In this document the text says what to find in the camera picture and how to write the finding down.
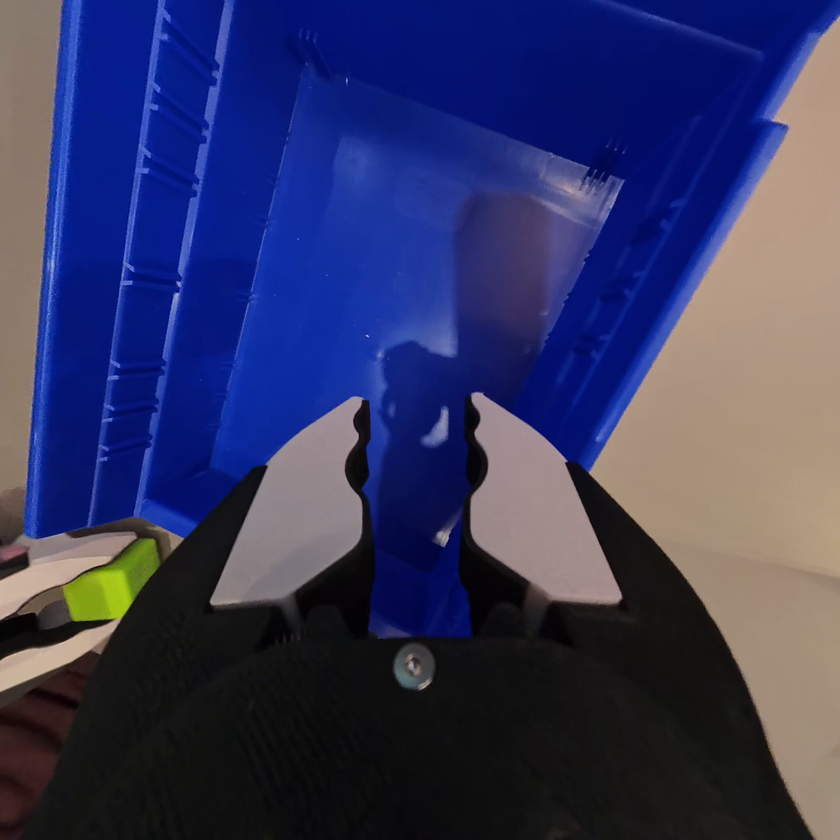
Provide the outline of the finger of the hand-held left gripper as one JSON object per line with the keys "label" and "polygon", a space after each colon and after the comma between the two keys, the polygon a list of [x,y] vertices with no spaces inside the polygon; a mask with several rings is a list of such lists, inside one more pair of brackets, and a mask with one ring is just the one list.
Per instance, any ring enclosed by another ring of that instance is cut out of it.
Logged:
{"label": "finger of the hand-held left gripper", "polygon": [[38,644],[1,659],[1,703],[7,705],[49,677],[89,655],[99,655],[107,646],[119,619],[82,629],[66,639]]}
{"label": "finger of the hand-held left gripper", "polygon": [[141,538],[156,541],[162,558],[174,548],[174,535],[144,521],[129,521],[122,528],[114,523],[81,536],[22,536],[2,546],[1,617],[15,615],[32,601],[110,563]]}

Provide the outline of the green magnetic cube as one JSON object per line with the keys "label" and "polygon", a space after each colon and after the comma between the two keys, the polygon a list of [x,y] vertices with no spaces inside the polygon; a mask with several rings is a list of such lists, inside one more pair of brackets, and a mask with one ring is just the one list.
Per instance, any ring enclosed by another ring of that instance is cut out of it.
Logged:
{"label": "green magnetic cube", "polygon": [[90,623],[120,619],[160,566],[156,540],[135,540],[112,562],[62,587],[70,620]]}

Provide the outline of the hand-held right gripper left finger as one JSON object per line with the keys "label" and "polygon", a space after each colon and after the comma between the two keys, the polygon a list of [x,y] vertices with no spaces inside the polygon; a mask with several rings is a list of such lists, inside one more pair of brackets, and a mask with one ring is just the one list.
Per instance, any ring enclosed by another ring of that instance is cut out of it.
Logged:
{"label": "hand-held right gripper left finger", "polygon": [[302,628],[328,606],[348,628],[369,626],[370,439],[370,404],[353,396],[272,456],[211,596],[214,609],[271,606],[289,628]]}

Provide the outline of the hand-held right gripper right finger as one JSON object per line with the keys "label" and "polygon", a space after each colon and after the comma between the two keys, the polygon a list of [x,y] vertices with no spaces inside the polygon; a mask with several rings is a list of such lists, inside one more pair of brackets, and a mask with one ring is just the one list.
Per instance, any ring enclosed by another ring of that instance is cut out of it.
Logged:
{"label": "hand-held right gripper right finger", "polygon": [[471,632],[501,605],[518,611],[525,634],[549,626],[556,606],[619,607],[623,595],[561,452],[481,392],[465,401],[465,441],[459,579]]}

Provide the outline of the blue plastic bin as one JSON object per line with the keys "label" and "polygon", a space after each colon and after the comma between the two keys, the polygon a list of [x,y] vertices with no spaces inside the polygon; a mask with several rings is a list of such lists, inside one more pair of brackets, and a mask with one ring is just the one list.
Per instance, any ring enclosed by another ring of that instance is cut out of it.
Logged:
{"label": "blue plastic bin", "polygon": [[64,2],[24,532],[185,537],[360,396],[372,629],[465,635],[466,395],[594,465],[837,18]]}

